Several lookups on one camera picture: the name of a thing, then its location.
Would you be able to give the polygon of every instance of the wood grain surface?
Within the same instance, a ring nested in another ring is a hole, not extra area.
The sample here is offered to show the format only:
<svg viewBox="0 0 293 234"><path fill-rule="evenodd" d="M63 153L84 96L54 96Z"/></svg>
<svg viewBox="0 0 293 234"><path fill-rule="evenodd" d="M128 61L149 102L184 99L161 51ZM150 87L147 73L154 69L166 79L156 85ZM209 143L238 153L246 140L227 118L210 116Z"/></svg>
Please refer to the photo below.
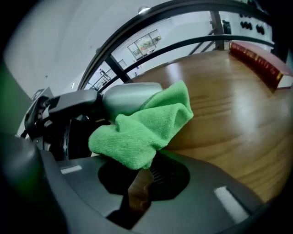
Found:
<svg viewBox="0 0 293 234"><path fill-rule="evenodd" d="M290 90L272 92L259 76L228 51L212 51L163 64L133 81L167 88L183 80L194 117L166 149L222 168L266 202L291 170L293 128Z"/></svg>

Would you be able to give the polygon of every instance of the red book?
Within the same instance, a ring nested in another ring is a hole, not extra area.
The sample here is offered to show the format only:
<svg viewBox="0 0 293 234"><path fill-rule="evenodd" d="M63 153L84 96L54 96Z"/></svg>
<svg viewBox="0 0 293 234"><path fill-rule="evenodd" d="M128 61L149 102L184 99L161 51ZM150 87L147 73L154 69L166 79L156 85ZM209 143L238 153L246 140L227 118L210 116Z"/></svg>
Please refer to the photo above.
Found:
<svg viewBox="0 0 293 234"><path fill-rule="evenodd" d="M229 48L232 54L246 60L261 72L265 82L274 89L291 87L292 71L274 54L247 42L231 41Z"/></svg>

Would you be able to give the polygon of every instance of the window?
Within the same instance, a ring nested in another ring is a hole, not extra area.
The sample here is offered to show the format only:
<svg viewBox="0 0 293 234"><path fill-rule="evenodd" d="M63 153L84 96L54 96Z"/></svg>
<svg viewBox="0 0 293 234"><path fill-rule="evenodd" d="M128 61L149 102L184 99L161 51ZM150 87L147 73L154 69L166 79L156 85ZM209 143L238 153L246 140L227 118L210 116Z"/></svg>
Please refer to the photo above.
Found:
<svg viewBox="0 0 293 234"><path fill-rule="evenodd" d="M161 36L158 30L155 30L134 43L132 43L128 49L131 51L136 60L152 53L156 49L156 44L161 40Z"/></svg>

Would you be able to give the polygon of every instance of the cleaning cloth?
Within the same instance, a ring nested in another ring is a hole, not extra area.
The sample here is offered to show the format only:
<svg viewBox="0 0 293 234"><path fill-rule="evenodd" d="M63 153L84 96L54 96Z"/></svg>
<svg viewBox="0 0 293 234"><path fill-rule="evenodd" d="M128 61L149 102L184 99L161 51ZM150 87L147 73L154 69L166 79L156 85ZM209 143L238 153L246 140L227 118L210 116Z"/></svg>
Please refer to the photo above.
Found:
<svg viewBox="0 0 293 234"><path fill-rule="evenodd" d="M156 151L193 117L183 81L154 94L130 116L118 115L115 124L100 126L88 140L89 149L137 170L151 166Z"/></svg>

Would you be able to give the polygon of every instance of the metal post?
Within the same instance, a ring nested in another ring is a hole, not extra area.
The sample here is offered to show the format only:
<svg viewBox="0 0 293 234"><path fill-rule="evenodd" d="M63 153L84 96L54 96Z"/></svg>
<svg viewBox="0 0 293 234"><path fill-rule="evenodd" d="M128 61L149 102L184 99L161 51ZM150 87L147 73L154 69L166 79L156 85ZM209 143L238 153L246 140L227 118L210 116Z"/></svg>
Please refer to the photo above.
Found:
<svg viewBox="0 0 293 234"><path fill-rule="evenodd" d="M212 17L212 28L215 29L214 35L223 35L223 27L218 11L210 11ZM224 41L216 41L216 48L224 50Z"/></svg>
<svg viewBox="0 0 293 234"><path fill-rule="evenodd" d="M112 56L109 55L106 59L105 62L109 65L109 67L116 73L116 75L125 83L127 81L130 81L130 77L128 74L123 72L122 67L120 64L116 61L116 59Z"/></svg>

